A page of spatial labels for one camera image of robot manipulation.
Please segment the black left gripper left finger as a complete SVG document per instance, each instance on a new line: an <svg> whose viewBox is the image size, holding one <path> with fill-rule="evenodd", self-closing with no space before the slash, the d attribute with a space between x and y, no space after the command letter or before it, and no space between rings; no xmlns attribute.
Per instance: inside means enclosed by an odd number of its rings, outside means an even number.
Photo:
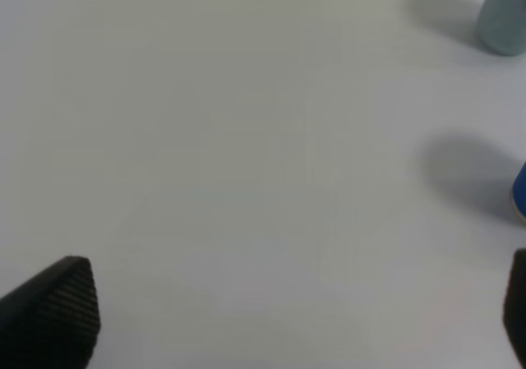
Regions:
<svg viewBox="0 0 526 369"><path fill-rule="evenodd" d="M86 368L100 329L90 260L66 256L1 298L1 367Z"/></svg>

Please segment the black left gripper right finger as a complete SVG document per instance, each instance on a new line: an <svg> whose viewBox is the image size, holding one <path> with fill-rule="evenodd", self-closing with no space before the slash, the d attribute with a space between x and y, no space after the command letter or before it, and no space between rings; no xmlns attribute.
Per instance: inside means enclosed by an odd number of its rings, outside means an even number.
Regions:
<svg viewBox="0 0 526 369"><path fill-rule="evenodd" d="M525 368L525 250L514 254L506 289L503 323L522 368Z"/></svg>

